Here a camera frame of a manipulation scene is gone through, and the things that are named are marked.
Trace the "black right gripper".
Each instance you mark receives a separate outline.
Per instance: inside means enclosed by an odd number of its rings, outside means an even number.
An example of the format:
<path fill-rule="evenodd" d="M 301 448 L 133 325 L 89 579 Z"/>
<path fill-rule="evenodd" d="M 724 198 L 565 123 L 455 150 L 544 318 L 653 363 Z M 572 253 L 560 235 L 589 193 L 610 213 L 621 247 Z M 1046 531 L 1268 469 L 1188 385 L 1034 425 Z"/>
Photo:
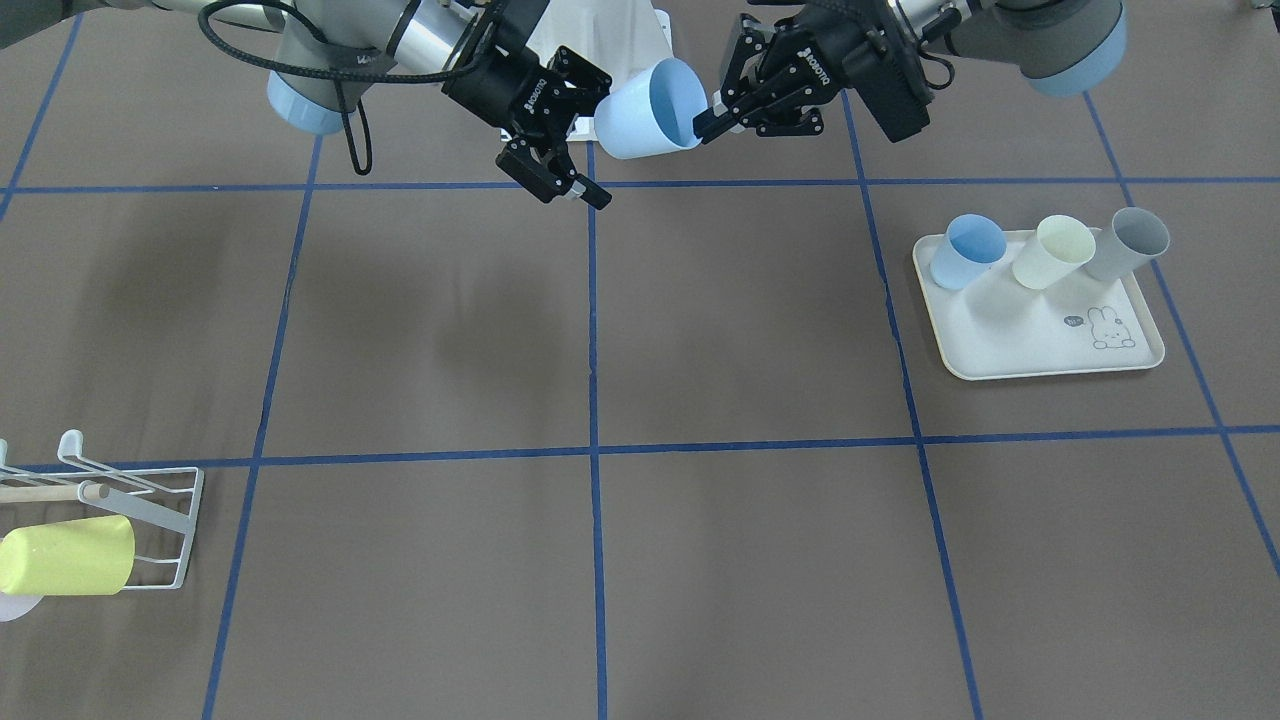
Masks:
<path fill-rule="evenodd" d="M 479 18 L 463 37 L 462 76 L 443 92 L 509 137 L 495 165 L 541 202 L 573 195 L 596 211 L 613 195 L 582 176 L 570 156 L 568 136 L 609 92 L 611 78 L 559 47 L 548 65 L 529 40 L 547 1 L 472 1 Z"/>

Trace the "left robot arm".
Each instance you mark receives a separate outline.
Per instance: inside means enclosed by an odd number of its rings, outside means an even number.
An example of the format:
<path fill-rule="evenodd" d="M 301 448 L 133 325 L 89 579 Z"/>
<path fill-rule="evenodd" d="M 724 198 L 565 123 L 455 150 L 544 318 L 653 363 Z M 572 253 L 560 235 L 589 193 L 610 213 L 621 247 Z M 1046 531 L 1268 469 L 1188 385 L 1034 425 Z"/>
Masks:
<path fill-rule="evenodd" d="M 696 115 L 704 143 L 733 131 L 762 137 L 813 136 L 822 108 L 845 90 L 863 101 L 882 133 L 900 142 L 931 122 L 954 59 L 1016 67 L 1051 97 L 1093 88 L 1126 51 L 1121 1 L 796 1 L 765 23 L 741 14 L 713 104 Z"/>

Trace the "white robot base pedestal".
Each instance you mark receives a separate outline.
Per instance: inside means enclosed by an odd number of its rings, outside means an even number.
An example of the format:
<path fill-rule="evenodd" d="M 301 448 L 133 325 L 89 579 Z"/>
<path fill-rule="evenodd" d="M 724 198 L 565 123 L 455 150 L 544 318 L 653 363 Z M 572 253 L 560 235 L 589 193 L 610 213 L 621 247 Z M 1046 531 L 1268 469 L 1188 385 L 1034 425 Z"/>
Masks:
<path fill-rule="evenodd" d="M 590 73 L 609 76 L 609 95 L 658 61 L 677 58 L 668 27 L 667 14 L 649 1 L 552 1 L 527 45 L 550 67 L 556 51 L 567 47 L 589 63 Z M 588 118 L 595 141 L 598 105 Z"/>

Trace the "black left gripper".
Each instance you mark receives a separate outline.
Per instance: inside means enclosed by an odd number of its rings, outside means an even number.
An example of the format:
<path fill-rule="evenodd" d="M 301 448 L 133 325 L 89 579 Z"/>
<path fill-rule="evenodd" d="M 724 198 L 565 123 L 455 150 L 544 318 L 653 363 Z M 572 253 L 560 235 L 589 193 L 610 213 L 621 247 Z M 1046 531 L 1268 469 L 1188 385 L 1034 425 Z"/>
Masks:
<path fill-rule="evenodd" d="M 712 108 L 692 119 L 700 143 L 750 129 L 817 136 L 822 108 L 854 91 L 882 133 L 900 142 L 929 123 L 933 90 L 919 41 L 893 1 L 792 1 L 795 13 L 733 23 Z"/>

